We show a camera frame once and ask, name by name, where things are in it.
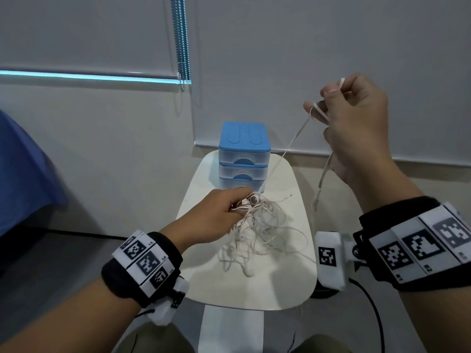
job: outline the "gray floor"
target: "gray floor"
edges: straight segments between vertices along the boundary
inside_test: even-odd
[[[46,234],[0,278],[0,342],[96,278],[120,240]],[[355,275],[370,293],[383,321],[388,353],[425,350],[389,284],[374,281],[367,268]],[[197,350],[204,305],[185,300],[174,323]],[[146,321],[134,320],[128,331]],[[265,312],[264,352],[286,352],[314,333],[345,342],[353,352],[380,351],[378,326],[368,299],[354,285],[326,300],[309,299],[301,307]]]

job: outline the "left hand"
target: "left hand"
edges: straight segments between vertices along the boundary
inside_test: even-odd
[[[196,206],[160,232],[183,253],[194,244],[209,243],[229,233],[243,214],[230,211],[253,191],[247,187],[213,189]]]

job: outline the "fingernail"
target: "fingernail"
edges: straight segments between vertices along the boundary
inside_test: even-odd
[[[329,83],[324,88],[324,91],[326,91],[327,93],[333,93],[333,92],[336,92],[337,90],[340,90],[340,88],[339,88],[339,85],[336,83]]]

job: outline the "right hand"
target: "right hand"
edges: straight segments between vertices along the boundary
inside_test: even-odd
[[[330,123],[313,109],[311,114],[329,127],[324,137],[334,153],[333,168],[347,184],[362,176],[374,164],[391,162],[388,144],[388,97],[363,74],[345,79],[342,88],[329,83],[320,91],[322,111],[329,111]],[[304,102],[309,113],[313,104]]]

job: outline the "wall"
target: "wall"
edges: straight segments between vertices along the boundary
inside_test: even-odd
[[[0,109],[44,149],[70,204],[36,225],[127,237],[173,220],[201,158],[193,147],[190,94],[160,85],[2,78]],[[306,205],[325,158],[288,156]],[[402,163],[427,194],[455,204],[471,220],[471,172]],[[317,230],[356,231],[354,196],[332,172],[325,181]]]

